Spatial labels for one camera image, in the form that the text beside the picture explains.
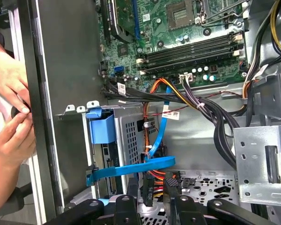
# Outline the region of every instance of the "label sticker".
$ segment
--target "label sticker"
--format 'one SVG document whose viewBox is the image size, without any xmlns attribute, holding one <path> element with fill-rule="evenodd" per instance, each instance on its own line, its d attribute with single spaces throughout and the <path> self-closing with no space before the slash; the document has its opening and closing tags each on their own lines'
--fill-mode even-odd
<svg viewBox="0 0 281 225">
<path fill-rule="evenodd" d="M 263 74 L 263 72 L 266 70 L 266 68 L 268 67 L 268 64 L 265 64 L 261 69 L 260 69 L 260 71 L 258 71 L 258 73 L 257 74 L 255 74 L 255 76 L 254 76 L 254 78 L 253 79 L 255 79 L 256 77 L 258 77 L 258 76 L 260 76 L 260 75 L 262 75 Z"/>
<path fill-rule="evenodd" d="M 123 103 L 123 104 L 126 104 L 126 103 L 127 103 L 126 101 L 122 101 L 122 100 L 119 100 L 118 102 L 119 102 L 119 103 Z"/>
<path fill-rule="evenodd" d="M 150 18 L 150 13 L 142 15 L 142 21 L 143 22 L 149 21 L 150 19 L 151 19 Z"/>
<path fill-rule="evenodd" d="M 118 83 L 118 93 L 120 95 L 126 96 L 126 86 L 122 83 Z"/>
<path fill-rule="evenodd" d="M 171 111 L 167 108 L 163 108 L 163 118 L 167 118 L 170 120 L 179 120 L 180 112 L 178 111 Z"/>
</svg>

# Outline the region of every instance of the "chip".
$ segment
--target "chip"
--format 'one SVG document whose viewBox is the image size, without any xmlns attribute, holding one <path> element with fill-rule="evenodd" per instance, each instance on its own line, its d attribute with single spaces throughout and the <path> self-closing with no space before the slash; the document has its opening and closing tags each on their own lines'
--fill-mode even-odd
<svg viewBox="0 0 281 225">
<path fill-rule="evenodd" d="M 166 6 L 170 30 L 186 27 L 194 23 L 192 1 L 184 0 Z"/>
<path fill-rule="evenodd" d="M 212 65 L 212 66 L 210 66 L 210 72 L 211 72 L 211 73 L 217 73 L 217 71 L 218 71 L 217 65 Z"/>
<path fill-rule="evenodd" d="M 128 55 L 128 45 L 127 44 L 122 44 L 118 45 L 118 56 L 126 56 Z"/>
</svg>

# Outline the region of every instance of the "blue latch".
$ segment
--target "blue latch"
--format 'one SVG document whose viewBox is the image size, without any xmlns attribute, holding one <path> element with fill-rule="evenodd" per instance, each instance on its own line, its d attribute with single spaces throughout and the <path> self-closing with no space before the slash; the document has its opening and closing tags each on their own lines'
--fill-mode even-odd
<svg viewBox="0 0 281 225">
<path fill-rule="evenodd" d="M 102 109 L 101 108 L 91 109 L 86 114 L 87 119 L 98 119 L 98 118 L 101 118 L 101 116 L 102 116 Z"/>
<path fill-rule="evenodd" d="M 167 167 L 171 167 L 175 164 L 174 156 L 167 156 L 161 158 L 151 158 L 147 159 L 145 163 L 125 165 L 121 167 L 109 167 L 97 171 L 93 171 L 86 177 L 87 186 L 91 186 L 95 181 L 100 180 L 104 177 L 116 177 L 121 175 L 127 175 L 131 173 L 141 173 L 150 170 L 159 170 Z"/>
<path fill-rule="evenodd" d="M 96 108 L 86 114 L 86 118 L 90 119 L 89 130 L 92 144 L 109 144 L 117 139 L 114 115 L 101 119 L 102 113 L 102 108 Z"/>
</svg>

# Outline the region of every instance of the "blue sata port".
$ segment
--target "blue sata port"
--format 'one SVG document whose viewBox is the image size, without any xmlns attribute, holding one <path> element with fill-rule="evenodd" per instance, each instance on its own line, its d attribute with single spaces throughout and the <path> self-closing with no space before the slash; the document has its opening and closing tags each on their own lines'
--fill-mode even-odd
<svg viewBox="0 0 281 225">
<path fill-rule="evenodd" d="M 115 67 L 115 68 L 113 69 L 113 71 L 114 71 L 115 74 L 121 74 L 121 73 L 124 72 L 124 67 L 123 67 L 123 66 Z"/>
</svg>

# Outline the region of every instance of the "motherboard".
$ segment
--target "motherboard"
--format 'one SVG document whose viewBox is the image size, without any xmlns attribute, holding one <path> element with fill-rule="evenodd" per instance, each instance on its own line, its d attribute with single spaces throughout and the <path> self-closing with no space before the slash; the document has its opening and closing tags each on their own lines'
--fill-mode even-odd
<svg viewBox="0 0 281 225">
<path fill-rule="evenodd" d="M 193 88 L 244 81 L 240 0 L 96 3 L 103 78 L 146 92 L 160 77 L 178 88 L 185 77 Z"/>
</svg>

